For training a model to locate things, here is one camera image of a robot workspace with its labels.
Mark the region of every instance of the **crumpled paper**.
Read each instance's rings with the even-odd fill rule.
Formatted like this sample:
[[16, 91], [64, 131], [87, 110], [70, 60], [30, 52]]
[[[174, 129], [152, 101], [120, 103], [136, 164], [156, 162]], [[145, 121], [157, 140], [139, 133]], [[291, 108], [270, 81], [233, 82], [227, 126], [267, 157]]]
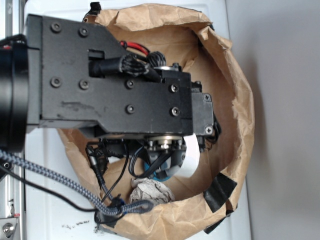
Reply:
[[[176, 201], [159, 204], [144, 214], [127, 214], [114, 227], [105, 228], [132, 240], [181, 240], [226, 217], [237, 208], [254, 144], [254, 101], [251, 88], [232, 52], [232, 42], [210, 28], [201, 12], [161, 4], [102, 10], [95, 19], [116, 39], [147, 46], [164, 53], [167, 64], [178, 62], [201, 81], [204, 93], [212, 96], [214, 113], [222, 128], [216, 144], [207, 142], [192, 177], [173, 176], [164, 184]], [[83, 153], [85, 139], [77, 130], [60, 131], [66, 153], [80, 183], [92, 192], [99, 185]], [[124, 159], [110, 164], [104, 175], [108, 188], [119, 176]], [[212, 212], [203, 196], [215, 176], [223, 173], [237, 183], [231, 197]], [[112, 191], [128, 202], [132, 177], [126, 171]]]
[[154, 206], [157, 206], [176, 200], [170, 188], [153, 179], [133, 178], [131, 180], [131, 187], [134, 189], [130, 195], [130, 203], [137, 200], [149, 200]]

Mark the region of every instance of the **white wall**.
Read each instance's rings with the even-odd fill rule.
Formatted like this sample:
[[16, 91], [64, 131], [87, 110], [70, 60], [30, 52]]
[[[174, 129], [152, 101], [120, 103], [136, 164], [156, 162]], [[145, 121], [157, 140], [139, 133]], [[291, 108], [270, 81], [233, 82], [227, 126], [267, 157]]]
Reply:
[[253, 240], [320, 238], [320, 1], [226, 0], [255, 98]]

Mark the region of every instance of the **gray braided cable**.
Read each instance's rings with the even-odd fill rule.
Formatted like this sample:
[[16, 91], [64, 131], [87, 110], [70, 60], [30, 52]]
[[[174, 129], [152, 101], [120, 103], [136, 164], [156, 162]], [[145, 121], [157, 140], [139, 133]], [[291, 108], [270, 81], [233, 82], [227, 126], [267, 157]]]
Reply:
[[107, 216], [115, 216], [121, 213], [146, 213], [149, 212], [153, 208], [153, 203], [148, 200], [139, 200], [130, 204], [122, 205], [120, 207], [108, 207], [104, 205], [98, 197], [96, 197], [92, 192], [85, 189], [79, 183], [71, 180], [63, 176], [60, 173], [47, 169], [43, 166], [35, 164], [33, 162], [29, 162], [23, 158], [7, 153], [6, 151], [0, 149], [0, 159], [35, 172], [37, 174], [41, 174], [45, 177], [48, 177], [52, 180], [55, 180], [61, 184], [66, 185], [67, 187], [75, 190], [77, 193], [81, 194], [85, 198], [87, 198], [90, 202], [92, 202], [96, 208]]

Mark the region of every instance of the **screw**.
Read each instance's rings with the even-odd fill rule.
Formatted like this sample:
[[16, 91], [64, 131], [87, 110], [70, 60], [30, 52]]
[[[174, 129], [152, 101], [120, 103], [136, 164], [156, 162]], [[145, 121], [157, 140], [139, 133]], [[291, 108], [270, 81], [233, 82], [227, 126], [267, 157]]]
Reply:
[[133, 113], [136, 111], [136, 110], [135, 110], [135, 107], [134, 107], [133, 105], [131, 105], [131, 104], [129, 104], [128, 106], [126, 106], [125, 110], [126, 110], [126, 112], [127, 112], [128, 114], [133, 114]]
[[179, 114], [180, 114], [179, 108], [177, 108], [176, 106], [171, 108], [171, 115], [172, 116], [177, 117], [177, 116], [179, 116]]
[[178, 91], [179, 91], [179, 87], [178, 87], [177, 84], [172, 84], [172, 85], [170, 86], [170, 92], [176, 93], [176, 92], [178, 92]]
[[59, 22], [55, 21], [51, 24], [51, 31], [54, 33], [60, 33], [61, 32], [61, 25]]
[[178, 69], [180, 66], [179, 66], [179, 63], [178, 63], [178, 62], [174, 62], [174, 63], [172, 64], [172, 67]]
[[7, 236], [9, 234], [12, 234], [14, 230], [15, 230], [15, 227], [11, 223], [6, 223], [2, 228], [3, 233]]
[[84, 27], [80, 27], [79, 28], [79, 35], [83, 38], [87, 37], [89, 35], [89, 31], [84, 28]]
[[127, 89], [133, 89], [135, 87], [135, 82], [133, 80], [128, 80], [125, 82], [125, 86]]
[[82, 90], [87, 90], [89, 88], [89, 82], [86, 81], [86, 80], [81, 80], [79, 82], [79, 87], [82, 89]]
[[51, 78], [51, 86], [54, 88], [60, 87], [62, 84], [61, 79], [59, 77], [54, 76]]
[[206, 102], [211, 102], [210, 94], [209, 93], [203, 94], [203, 100], [205, 100]]
[[205, 129], [204, 129], [204, 132], [206, 133], [206, 134], [212, 134], [213, 133], [213, 128], [212, 128], [212, 126], [206, 126], [205, 127]]

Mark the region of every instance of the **hex socket screw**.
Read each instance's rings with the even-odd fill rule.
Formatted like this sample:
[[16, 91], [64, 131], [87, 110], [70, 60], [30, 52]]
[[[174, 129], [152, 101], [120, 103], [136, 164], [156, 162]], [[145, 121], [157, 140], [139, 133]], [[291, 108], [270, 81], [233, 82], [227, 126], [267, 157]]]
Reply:
[[53, 78], [51, 78], [51, 86], [54, 88], [59, 88], [62, 84], [61, 78], [54, 76]]
[[133, 89], [135, 87], [135, 82], [133, 80], [128, 80], [125, 82], [125, 86], [127, 89]]
[[128, 114], [133, 114], [136, 111], [136, 109], [133, 105], [129, 104], [128, 106], [126, 106], [125, 111]]
[[176, 106], [171, 108], [171, 111], [170, 111], [171, 115], [174, 116], [174, 117], [177, 117], [179, 116], [180, 114], [180, 110], [179, 108], [177, 108]]
[[89, 88], [89, 82], [83, 79], [79, 82], [79, 87], [82, 90], [87, 90]]
[[87, 37], [89, 35], [88, 29], [86, 29], [85, 27], [80, 27], [79, 28], [79, 35], [83, 38]]
[[172, 93], [176, 93], [176, 92], [178, 92], [179, 91], [179, 86], [177, 85], [177, 84], [172, 84], [171, 86], [170, 86], [170, 92], [172, 92]]
[[59, 22], [55, 21], [51, 24], [51, 31], [55, 34], [60, 33], [62, 30], [61, 25]]

